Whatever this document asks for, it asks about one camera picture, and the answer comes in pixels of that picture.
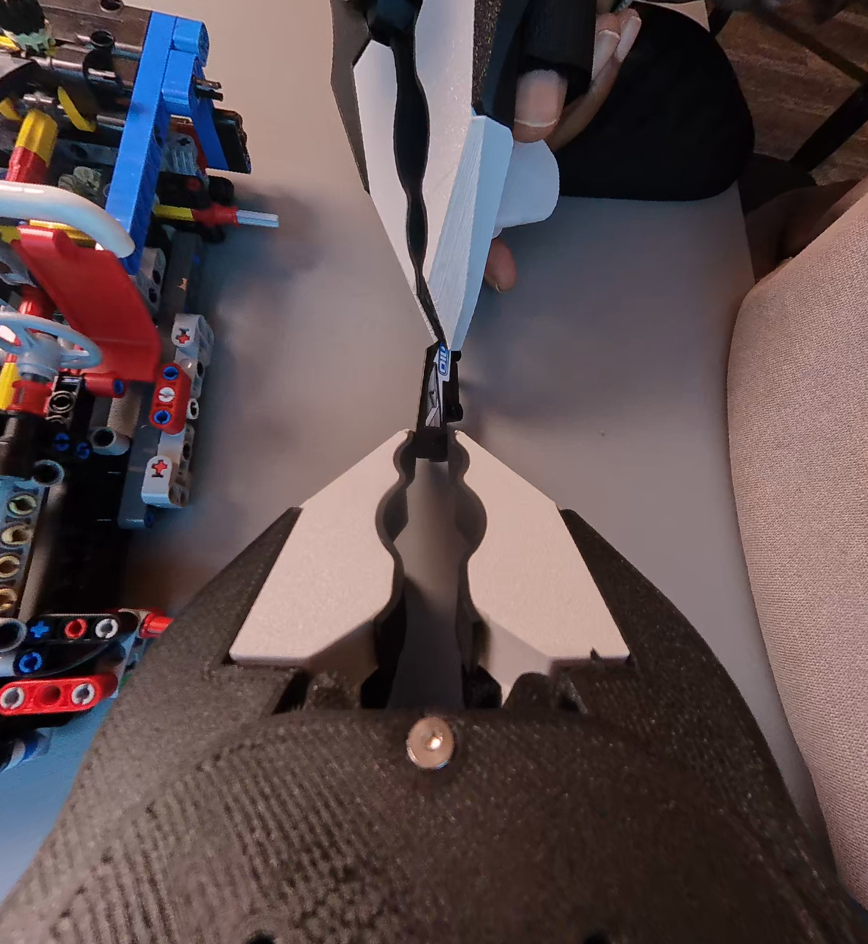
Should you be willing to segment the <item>small blue white sticker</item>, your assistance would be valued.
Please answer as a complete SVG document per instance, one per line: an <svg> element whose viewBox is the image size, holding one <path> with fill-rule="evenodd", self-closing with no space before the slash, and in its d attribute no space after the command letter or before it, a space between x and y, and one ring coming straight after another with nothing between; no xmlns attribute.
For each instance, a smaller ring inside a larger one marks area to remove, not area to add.
<svg viewBox="0 0 868 944"><path fill-rule="evenodd" d="M458 395L454 390L455 370L451 355L449 348L438 343L434 343L425 352L418 431L443 429L454 421Z"/></svg>

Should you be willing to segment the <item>person's right hand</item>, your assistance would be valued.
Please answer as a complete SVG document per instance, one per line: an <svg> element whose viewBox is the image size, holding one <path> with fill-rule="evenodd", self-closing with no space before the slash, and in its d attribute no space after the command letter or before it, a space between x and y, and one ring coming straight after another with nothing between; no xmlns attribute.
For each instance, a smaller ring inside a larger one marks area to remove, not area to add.
<svg viewBox="0 0 868 944"><path fill-rule="evenodd" d="M633 8L614 13L609 2L598 2L590 87L568 105L568 82L557 71L539 69L522 75L516 92L514 140L525 144L549 140L553 151L573 140L603 107L640 29L640 15Z"/></svg>

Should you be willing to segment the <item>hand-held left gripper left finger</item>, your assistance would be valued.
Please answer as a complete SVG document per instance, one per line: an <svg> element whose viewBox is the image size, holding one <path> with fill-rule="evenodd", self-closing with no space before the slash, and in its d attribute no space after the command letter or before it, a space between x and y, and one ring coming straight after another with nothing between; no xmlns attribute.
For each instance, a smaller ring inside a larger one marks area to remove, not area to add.
<svg viewBox="0 0 868 944"><path fill-rule="evenodd" d="M395 540L414 477L412 433L400 431L304 502L229 655L242 666L371 673L381 621L404 568Z"/></svg>

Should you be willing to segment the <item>partly built lego car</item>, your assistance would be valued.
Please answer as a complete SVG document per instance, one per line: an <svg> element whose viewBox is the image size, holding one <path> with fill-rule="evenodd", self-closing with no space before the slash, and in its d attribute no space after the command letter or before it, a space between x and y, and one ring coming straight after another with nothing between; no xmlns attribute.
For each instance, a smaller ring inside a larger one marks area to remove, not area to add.
<svg viewBox="0 0 868 944"><path fill-rule="evenodd" d="M121 585L132 531L190 499L204 248L278 226L215 175L251 159L208 54L197 20L0 2L0 773L170 622Z"/></svg>

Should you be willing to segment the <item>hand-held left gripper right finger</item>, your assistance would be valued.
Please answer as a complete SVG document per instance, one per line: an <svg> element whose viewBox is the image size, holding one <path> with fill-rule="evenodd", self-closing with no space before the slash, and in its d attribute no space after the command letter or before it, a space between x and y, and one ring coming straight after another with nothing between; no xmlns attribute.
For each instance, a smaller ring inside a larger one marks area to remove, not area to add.
<svg viewBox="0 0 868 944"><path fill-rule="evenodd" d="M547 674L628 645L555 502L458 431L450 447L464 541L456 623L463 666Z"/></svg>

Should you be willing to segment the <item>black lego subassembly red pin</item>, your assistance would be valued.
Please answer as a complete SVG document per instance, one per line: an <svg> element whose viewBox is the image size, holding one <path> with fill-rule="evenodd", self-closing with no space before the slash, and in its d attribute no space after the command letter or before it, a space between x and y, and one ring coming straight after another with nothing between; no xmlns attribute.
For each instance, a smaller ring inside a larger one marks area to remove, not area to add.
<svg viewBox="0 0 868 944"><path fill-rule="evenodd" d="M443 429L434 429L434 430L415 430L413 444L415 447L416 455L419 458L425 458L433 462L444 462L448 457L448 426L451 423L459 422L463 419L463 407L460 403L459 395L459 380L458 380L458 368L457 360L460 357L459 352L452 352L452 366L455 370L455 383L454 390L456 391L458 397L458 403L455 408L454 421L447 424Z"/></svg>

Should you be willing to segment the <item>black wrist rest pad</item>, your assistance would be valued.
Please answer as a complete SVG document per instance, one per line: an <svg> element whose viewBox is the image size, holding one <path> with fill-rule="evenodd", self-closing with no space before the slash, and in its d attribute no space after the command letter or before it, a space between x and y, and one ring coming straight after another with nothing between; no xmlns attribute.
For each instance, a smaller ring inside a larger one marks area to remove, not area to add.
<svg viewBox="0 0 868 944"><path fill-rule="evenodd" d="M633 4L640 35L592 122L558 150L560 195L691 201L723 193L752 157L738 78L709 31Z"/></svg>

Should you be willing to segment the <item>person's torso beige hoodie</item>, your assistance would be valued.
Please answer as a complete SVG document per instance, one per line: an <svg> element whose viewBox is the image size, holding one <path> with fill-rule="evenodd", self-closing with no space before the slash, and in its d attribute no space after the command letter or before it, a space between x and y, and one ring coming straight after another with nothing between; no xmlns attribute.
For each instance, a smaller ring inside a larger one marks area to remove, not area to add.
<svg viewBox="0 0 868 944"><path fill-rule="evenodd" d="M868 177L747 295L727 413L770 665L841 879L868 911Z"/></svg>

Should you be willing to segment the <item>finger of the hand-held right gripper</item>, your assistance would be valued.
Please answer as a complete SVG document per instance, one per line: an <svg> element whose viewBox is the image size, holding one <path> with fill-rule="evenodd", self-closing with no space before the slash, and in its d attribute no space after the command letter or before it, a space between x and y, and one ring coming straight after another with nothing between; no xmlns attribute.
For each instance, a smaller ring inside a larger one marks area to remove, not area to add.
<svg viewBox="0 0 868 944"><path fill-rule="evenodd" d="M424 275L452 350L471 324L512 149L511 131L473 107L474 26L474 1L425 1L416 27L430 124Z"/></svg>
<svg viewBox="0 0 868 944"><path fill-rule="evenodd" d="M406 198L396 171L393 124L395 62L391 50L369 41L354 66L357 106L369 181L369 195L389 237L430 339L435 333L417 299L416 277L406 242Z"/></svg>

